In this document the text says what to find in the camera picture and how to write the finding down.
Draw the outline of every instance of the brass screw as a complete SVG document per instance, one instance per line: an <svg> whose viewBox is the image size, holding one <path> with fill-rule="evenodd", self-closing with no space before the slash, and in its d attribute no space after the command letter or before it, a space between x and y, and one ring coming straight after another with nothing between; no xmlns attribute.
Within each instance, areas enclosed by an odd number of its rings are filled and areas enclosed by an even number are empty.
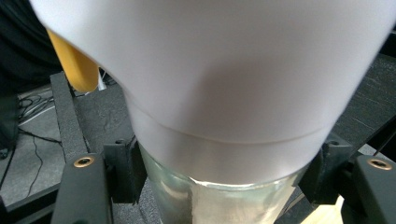
<svg viewBox="0 0 396 224"><path fill-rule="evenodd" d="M83 167L87 167L87 166L93 164L94 161L95 161L94 157L82 157L82 158L76 160L74 162L74 165L77 168L83 168Z"/></svg>
<svg viewBox="0 0 396 224"><path fill-rule="evenodd" d="M381 161L381 160L377 160L377 159L370 159L367 162L377 169L381 169L381 170L391 170L392 169L392 166L385 161Z"/></svg>

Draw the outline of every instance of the transparent container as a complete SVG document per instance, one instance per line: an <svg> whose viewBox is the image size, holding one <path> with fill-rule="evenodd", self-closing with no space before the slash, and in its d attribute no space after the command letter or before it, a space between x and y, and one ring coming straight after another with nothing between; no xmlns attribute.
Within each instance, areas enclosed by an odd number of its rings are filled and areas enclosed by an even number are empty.
<svg viewBox="0 0 396 224"><path fill-rule="evenodd" d="M208 183L163 167L140 148L164 224L274 223L301 173L271 183Z"/></svg>

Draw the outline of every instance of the black curtain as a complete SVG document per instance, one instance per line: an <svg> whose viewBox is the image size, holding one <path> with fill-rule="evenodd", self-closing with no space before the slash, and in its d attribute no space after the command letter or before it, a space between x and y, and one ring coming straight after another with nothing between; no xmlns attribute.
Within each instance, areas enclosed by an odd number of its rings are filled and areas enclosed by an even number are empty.
<svg viewBox="0 0 396 224"><path fill-rule="evenodd" d="M50 83L50 75L60 71L47 31L29 1L0 0L0 82L15 92L29 91Z"/></svg>

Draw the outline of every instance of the orange plastic part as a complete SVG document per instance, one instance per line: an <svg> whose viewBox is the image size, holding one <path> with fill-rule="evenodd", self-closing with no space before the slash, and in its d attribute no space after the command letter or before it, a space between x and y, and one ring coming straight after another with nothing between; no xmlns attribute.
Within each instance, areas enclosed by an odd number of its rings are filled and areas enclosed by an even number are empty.
<svg viewBox="0 0 396 224"><path fill-rule="evenodd" d="M98 85L96 63L55 33L47 32L70 84L77 91L94 91Z"/></svg>

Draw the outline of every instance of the white plastic object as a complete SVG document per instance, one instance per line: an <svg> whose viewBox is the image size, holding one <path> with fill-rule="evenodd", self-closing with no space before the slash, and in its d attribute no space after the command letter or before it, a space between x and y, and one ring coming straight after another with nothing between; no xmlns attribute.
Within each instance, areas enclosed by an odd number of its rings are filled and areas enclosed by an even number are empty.
<svg viewBox="0 0 396 224"><path fill-rule="evenodd" d="M121 84L161 164L223 184L308 164L396 20L396 1L31 0Z"/></svg>

